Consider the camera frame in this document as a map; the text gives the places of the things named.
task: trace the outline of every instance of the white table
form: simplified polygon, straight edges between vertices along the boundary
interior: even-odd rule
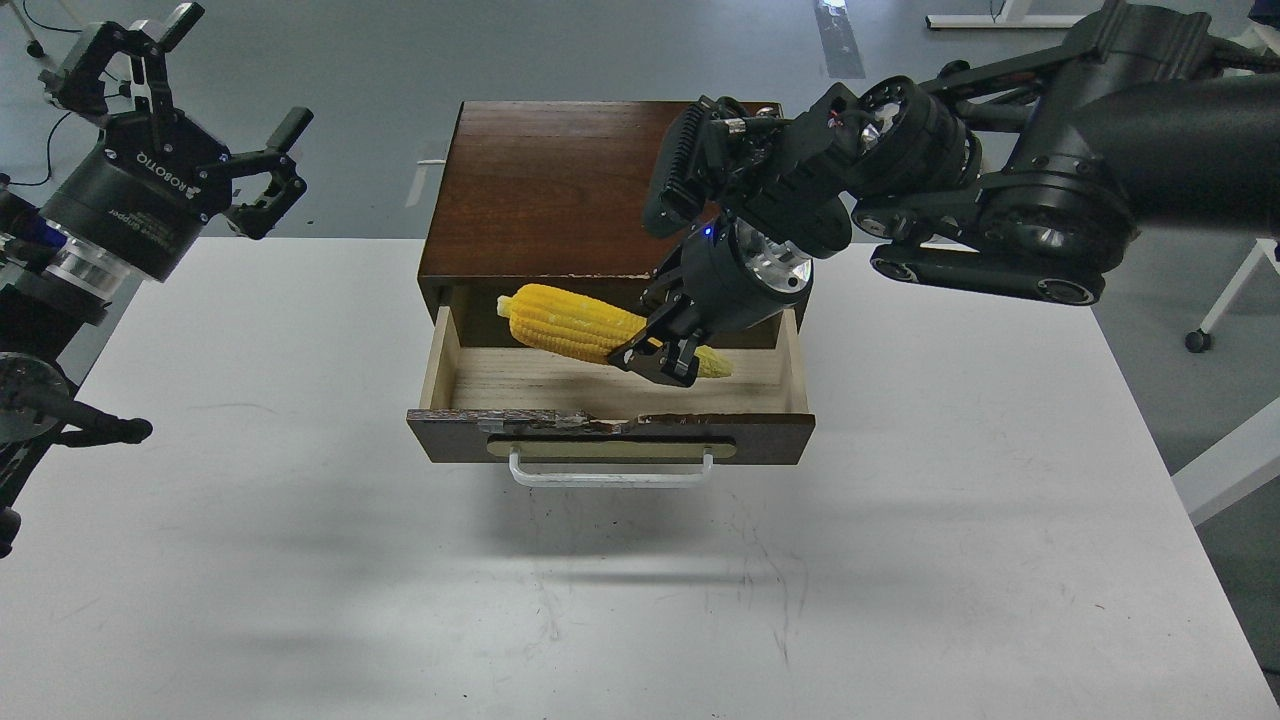
[[[0,562],[0,717],[1280,717],[1092,314],[819,269],[797,468],[539,489],[404,425],[420,242],[201,240]]]
[[[925,15],[929,29],[1066,29],[1084,15],[1032,15],[1032,0],[1005,0],[996,15]]]

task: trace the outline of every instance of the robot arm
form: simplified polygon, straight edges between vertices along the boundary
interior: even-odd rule
[[[1276,233],[1280,61],[1208,23],[1108,0],[1059,47],[860,97],[837,83],[794,120],[704,97],[668,129],[644,224],[666,237],[719,213],[655,270],[648,325],[611,361],[692,384],[699,343],[799,304],[813,260],[847,246],[844,192],[852,224],[888,241],[881,274],[1068,305],[1098,300],[1139,228]],[[1019,136],[998,172],[979,173],[975,132]]]
[[[56,72],[40,76],[54,104],[100,132],[44,208],[0,186],[0,557],[18,532],[12,505],[50,446],[151,433],[146,420],[73,400],[87,366],[69,370],[68,346],[104,322],[129,275],[168,278],[214,215],[259,240],[306,191],[288,151],[310,110],[294,108],[265,149],[233,155],[173,105],[165,54],[202,14],[179,5],[159,37],[145,23],[92,24]],[[133,109],[110,114],[100,77],[116,54],[131,61]],[[261,173],[270,174],[261,197],[233,208],[232,181]]]

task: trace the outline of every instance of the wooden box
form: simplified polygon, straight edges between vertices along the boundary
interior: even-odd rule
[[[692,388],[524,347],[494,309],[527,282],[634,306],[673,240],[640,227],[684,102],[466,102],[419,282],[435,320],[408,424],[436,462],[795,464],[809,414],[792,311],[713,342],[735,361]]]

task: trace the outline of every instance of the white drawer handle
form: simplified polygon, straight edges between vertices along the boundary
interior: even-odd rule
[[[701,484],[712,471],[712,451],[703,451],[701,469],[691,473],[530,473],[520,466],[520,446],[507,456],[511,477],[531,488],[686,488]]]

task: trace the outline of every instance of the yellow corn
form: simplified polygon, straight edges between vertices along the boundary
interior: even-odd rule
[[[586,363],[604,365],[613,352],[644,329],[645,319],[594,297],[545,284],[526,284],[515,297],[498,299],[520,342]],[[698,377],[724,378],[733,364],[721,352],[699,346]]]

